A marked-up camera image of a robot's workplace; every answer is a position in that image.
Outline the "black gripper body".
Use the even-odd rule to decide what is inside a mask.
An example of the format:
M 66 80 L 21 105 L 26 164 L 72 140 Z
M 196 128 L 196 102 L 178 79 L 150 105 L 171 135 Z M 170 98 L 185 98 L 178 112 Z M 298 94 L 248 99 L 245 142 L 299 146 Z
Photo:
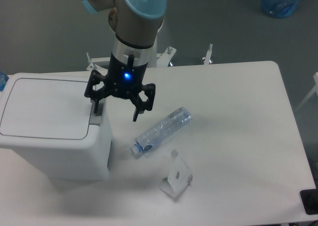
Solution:
M 136 60 L 135 56 L 130 54 L 128 59 L 122 62 L 111 54 L 104 81 L 105 89 L 110 95 L 123 99 L 129 99 L 130 96 L 139 97 L 148 63 L 135 65 Z

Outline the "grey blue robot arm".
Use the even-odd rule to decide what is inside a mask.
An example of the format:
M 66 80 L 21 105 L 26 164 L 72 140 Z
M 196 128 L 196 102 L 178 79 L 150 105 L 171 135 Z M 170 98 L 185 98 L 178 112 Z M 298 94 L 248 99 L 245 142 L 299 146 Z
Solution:
M 136 107 L 133 120 L 151 111 L 156 86 L 142 83 L 151 59 L 152 48 L 163 23 L 168 0 L 81 0 L 90 13 L 103 10 L 109 14 L 109 25 L 115 41 L 106 75 L 92 70 L 84 96 L 90 98 L 94 113 L 99 102 L 109 96 L 129 99 Z

